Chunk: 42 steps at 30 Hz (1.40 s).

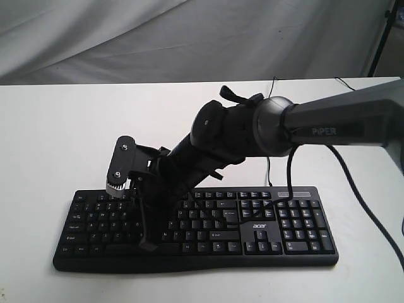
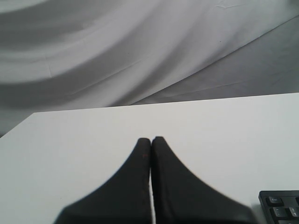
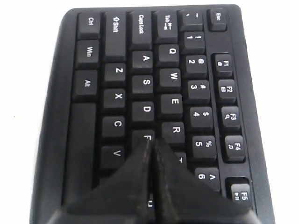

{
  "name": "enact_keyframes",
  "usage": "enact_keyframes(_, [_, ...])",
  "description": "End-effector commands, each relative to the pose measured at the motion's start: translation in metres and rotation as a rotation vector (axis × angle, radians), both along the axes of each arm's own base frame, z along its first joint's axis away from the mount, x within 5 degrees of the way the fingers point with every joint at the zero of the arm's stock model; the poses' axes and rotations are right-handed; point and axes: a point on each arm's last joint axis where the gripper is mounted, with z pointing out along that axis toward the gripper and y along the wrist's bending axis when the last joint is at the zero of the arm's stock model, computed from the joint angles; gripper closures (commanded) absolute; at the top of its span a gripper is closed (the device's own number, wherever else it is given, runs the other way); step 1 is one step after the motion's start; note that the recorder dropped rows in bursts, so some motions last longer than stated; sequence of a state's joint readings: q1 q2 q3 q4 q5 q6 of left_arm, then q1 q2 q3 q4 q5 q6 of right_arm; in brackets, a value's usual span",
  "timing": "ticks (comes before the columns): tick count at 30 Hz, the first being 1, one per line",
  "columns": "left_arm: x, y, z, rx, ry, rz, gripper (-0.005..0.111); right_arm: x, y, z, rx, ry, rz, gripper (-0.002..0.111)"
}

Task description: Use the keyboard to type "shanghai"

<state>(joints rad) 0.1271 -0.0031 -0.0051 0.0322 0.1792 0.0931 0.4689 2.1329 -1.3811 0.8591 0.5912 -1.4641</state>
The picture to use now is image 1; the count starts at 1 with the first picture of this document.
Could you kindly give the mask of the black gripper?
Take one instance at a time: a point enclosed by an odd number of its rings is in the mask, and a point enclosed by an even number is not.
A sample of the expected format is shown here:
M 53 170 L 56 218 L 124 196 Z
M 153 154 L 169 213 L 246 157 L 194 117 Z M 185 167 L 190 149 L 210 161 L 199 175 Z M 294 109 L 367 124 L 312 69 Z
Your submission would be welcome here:
M 222 159 L 193 146 L 173 150 L 137 147 L 132 187 L 134 205 L 142 220 L 139 247 L 153 252 L 162 244 L 170 244 L 169 221 L 179 200 L 226 165 Z

